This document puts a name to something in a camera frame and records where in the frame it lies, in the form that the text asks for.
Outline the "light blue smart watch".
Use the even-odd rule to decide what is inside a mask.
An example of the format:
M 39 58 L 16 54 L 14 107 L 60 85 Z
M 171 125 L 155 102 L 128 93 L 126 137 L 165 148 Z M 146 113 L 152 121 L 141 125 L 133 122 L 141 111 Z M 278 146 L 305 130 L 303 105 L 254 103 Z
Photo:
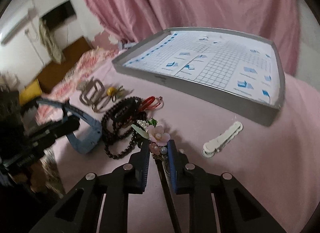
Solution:
M 51 106 L 62 111 L 61 119 L 55 121 L 58 126 L 57 137 L 66 136 L 72 148 L 79 154 L 88 154 L 98 144 L 102 125 L 97 119 L 68 101 L 61 103 L 38 98 L 36 103 L 38 106 Z

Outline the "white scalloped hair clip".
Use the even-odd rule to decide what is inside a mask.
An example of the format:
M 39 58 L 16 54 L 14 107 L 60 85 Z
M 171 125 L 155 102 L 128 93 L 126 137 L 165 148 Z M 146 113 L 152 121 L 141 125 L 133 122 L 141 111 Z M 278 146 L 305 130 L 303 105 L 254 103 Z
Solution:
M 224 133 L 208 141 L 203 145 L 202 155 L 211 158 L 227 145 L 236 135 L 243 130 L 243 124 L 239 121 L 234 122 Z

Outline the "beige claw hair clip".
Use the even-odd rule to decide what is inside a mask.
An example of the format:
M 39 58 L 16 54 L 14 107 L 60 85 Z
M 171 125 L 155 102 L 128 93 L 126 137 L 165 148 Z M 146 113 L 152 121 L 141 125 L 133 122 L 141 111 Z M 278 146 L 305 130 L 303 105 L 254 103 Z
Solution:
M 91 107 L 95 113 L 103 111 L 103 107 L 98 106 L 105 95 L 105 86 L 100 80 L 92 77 L 90 80 L 81 81 L 76 90 L 81 92 L 79 100 L 82 104 Z

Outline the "floral pink quilt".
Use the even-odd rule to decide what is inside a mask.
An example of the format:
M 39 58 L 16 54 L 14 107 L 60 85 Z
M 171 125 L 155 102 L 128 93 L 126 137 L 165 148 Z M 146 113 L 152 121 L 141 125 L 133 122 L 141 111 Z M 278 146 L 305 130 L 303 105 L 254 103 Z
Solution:
M 96 48 L 85 52 L 76 65 L 65 75 L 49 94 L 42 94 L 41 97 L 58 102 L 66 102 L 76 91 L 76 87 L 85 81 L 98 68 L 106 62 L 111 61 L 119 54 L 119 50 L 104 50 Z

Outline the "yellow pillow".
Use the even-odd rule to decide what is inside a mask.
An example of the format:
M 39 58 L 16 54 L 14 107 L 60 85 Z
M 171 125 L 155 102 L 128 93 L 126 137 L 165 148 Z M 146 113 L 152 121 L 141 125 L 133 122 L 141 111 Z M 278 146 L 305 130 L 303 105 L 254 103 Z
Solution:
M 25 87 L 19 94 L 20 106 L 25 105 L 32 99 L 39 97 L 43 94 L 38 79 L 32 81 L 27 87 Z

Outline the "pink bed sheet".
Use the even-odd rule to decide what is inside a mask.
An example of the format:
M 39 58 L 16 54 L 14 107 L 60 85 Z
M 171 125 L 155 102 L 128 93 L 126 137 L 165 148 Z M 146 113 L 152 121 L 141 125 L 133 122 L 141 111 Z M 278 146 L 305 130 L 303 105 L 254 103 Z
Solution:
M 116 72 L 130 100 L 162 97 L 151 117 L 165 137 L 170 176 L 151 138 L 122 159 L 104 145 L 88 154 L 53 146 L 66 191 L 79 199 L 67 232 L 316 232 L 319 218 L 319 92 L 285 76 L 284 104 L 269 127 L 212 103 Z

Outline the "brown wooden headboard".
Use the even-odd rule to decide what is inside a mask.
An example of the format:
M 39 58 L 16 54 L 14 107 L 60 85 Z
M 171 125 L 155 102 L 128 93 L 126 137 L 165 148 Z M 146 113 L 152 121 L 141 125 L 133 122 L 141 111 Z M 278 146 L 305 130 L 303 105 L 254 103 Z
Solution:
M 91 46 L 84 37 L 80 37 L 63 49 L 66 60 L 61 64 L 50 62 L 36 77 L 42 92 L 45 94 L 51 93 L 52 89 L 63 80 L 67 72 L 76 65 L 80 57 L 89 50 L 91 50 Z

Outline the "hanging beige cloth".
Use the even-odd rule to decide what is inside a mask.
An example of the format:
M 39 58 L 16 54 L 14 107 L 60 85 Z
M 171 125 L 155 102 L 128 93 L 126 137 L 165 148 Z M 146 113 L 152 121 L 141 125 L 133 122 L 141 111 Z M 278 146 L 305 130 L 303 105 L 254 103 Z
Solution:
M 62 64 L 66 59 L 63 51 L 58 46 L 54 35 L 46 25 L 46 21 L 39 18 L 39 39 L 46 49 L 51 61 L 56 64 Z

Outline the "grey tray with grid paper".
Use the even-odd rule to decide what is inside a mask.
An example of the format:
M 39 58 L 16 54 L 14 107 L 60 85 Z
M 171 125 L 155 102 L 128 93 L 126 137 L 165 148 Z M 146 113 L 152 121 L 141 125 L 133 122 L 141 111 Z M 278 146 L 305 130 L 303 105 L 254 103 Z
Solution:
M 167 28 L 112 62 L 117 72 L 164 85 L 270 126 L 285 97 L 276 45 L 257 35 L 208 27 Z

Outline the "pink curtain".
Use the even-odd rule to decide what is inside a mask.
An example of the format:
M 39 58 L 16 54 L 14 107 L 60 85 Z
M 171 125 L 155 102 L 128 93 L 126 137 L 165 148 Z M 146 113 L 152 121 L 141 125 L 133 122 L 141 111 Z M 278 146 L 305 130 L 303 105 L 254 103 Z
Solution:
M 299 19 L 296 0 L 84 0 L 104 29 L 139 42 L 170 27 L 213 27 L 272 40 L 286 73 L 296 73 Z

